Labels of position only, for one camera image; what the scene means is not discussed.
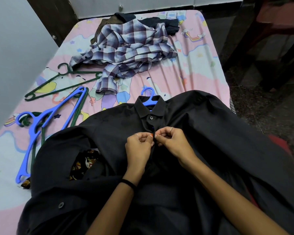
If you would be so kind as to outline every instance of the white wall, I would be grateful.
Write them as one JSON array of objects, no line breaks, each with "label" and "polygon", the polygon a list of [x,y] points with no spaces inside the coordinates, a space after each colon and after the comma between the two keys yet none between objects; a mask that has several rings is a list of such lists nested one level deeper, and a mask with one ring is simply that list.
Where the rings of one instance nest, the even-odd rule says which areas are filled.
[{"label": "white wall", "polygon": [[123,6],[123,13],[182,6],[202,6],[242,0],[69,0],[77,18],[113,15]]},{"label": "white wall", "polygon": [[0,127],[57,49],[27,0],[0,0]]}]

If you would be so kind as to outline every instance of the mattress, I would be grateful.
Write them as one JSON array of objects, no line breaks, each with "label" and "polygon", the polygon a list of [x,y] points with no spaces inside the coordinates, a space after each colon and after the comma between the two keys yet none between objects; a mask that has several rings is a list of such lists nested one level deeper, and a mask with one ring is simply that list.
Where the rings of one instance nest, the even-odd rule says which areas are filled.
[{"label": "mattress", "polygon": [[[202,90],[217,96],[230,107],[229,87],[203,15],[196,10],[163,11],[136,15],[137,19],[153,16],[161,19],[177,18],[179,20],[179,32],[175,36],[169,36],[169,44],[177,51],[177,57],[154,63],[149,71],[136,74],[132,78],[117,79],[117,94],[96,93],[96,81],[84,84],[83,86],[89,88],[89,93],[77,124],[99,111],[123,103],[134,103],[144,87],[152,87],[155,94],[160,95],[164,100],[188,90]],[[32,89],[57,75],[58,72],[66,73],[66,67],[58,69],[58,65],[69,63],[73,55],[86,51],[100,22],[101,18],[94,18],[77,23],[47,67],[36,79]],[[86,71],[102,71],[103,67],[102,65],[90,65],[83,68]],[[94,74],[59,76],[41,88],[37,95],[82,83],[92,78],[95,78]],[[68,89],[31,102],[22,100],[1,128],[0,234],[15,234],[23,207],[31,197],[30,190],[23,189],[15,183],[15,177],[29,144],[28,127],[18,126],[15,123],[16,116],[24,111],[43,112],[54,107],[73,90]],[[70,100],[54,115],[47,127],[46,137],[61,129],[75,103],[76,99]],[[40,148],[40,142],[40,138],[38,138],[36,152]]]}]

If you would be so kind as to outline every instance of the forearm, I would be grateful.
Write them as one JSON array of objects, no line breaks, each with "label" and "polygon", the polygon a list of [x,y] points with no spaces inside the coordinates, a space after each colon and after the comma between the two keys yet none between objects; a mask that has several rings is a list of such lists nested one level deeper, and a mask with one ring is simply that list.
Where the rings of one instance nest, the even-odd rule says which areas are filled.
[{"label": "forearm", "polygon": [[196,156],[192,157],[191,162],[188,162],[187,169],[206,188],[227,219],[242,234],[288,234]]},{"label": "forearm", "polygon": [[[124,179],[137,186],[142,173],[127,171]],[[124,218],[134,196],[134,190],[125,183],[120,183],[91,224],[86,235],[119,234]]]}]

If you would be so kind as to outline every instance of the black hair tie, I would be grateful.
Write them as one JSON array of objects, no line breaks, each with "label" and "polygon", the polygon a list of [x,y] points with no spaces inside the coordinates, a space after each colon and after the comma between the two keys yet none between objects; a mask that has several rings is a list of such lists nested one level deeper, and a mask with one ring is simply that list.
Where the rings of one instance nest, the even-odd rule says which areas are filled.
[{"label": "black hair tie", "polygon": [[127,184],[128,186],[132,187],[132,189],[134,190],[134,192],[136,191],[137,186],[135,186],[132,182],[130,182],[130,181],[126,180],[126,179],[122,179],[122,180],[120,181],[120,183],[121,183],[121,182],[123,182],[123,183]]}]

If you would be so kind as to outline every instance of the plaid shirt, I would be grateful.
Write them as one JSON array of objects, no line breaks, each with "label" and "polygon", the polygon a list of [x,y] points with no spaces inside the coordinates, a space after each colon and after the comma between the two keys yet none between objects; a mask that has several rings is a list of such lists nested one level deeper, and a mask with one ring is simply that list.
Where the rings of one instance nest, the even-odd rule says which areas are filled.
[{"label": "plaid shirt", "polygon": [[157,28],[143,25],[137,19],[122,25],[105,25],[98,35],[98,43],[80,56],[73,56],[70,66],[78,63],[108,63],[96,92],[118,93],[115,77],[130,78],[136,73],[150,69],[152,62],[176,57],[177,53],[168,45],[164,23]]}]

